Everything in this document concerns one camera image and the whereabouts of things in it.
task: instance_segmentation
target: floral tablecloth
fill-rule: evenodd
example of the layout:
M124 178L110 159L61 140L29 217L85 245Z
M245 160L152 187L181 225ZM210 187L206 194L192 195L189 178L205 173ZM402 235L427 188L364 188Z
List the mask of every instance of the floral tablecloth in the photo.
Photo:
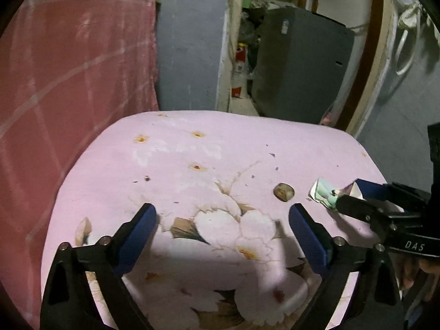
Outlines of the floral tablecloth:
M289 227L300 202L332 236L371 246L367 224L335 215L308 196L323 177L383 183L348 134L309 124L221 112L146 112L108 127L61 186L41 266L44 289L57 246L93 244L153 204L151 247L123 277L155 330L290 329L320 284ZM274 187L294 197L282 202ZM105 321L93 273L87 278ZM331 328L344 315L348 284Z

